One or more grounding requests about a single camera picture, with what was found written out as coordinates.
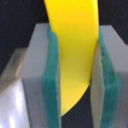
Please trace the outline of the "gripper grey green-padded left finger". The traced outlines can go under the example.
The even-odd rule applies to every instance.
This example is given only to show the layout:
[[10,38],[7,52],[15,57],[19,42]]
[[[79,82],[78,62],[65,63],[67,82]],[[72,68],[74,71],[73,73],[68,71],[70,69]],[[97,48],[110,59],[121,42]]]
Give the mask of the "gripper grey green-padded left finger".
[[0,77],[0,128],[61,128],[59,66],[57,36],[39,23]]

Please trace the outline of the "gripper grey green-padded right finger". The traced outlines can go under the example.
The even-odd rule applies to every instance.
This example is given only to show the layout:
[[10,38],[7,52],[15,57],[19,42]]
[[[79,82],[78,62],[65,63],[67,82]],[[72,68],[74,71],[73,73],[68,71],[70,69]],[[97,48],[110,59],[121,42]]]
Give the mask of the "gripper grey green-padded right finger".
[[128,47],[111,25],[99,30],[90,101],[94,128],[128,128]]

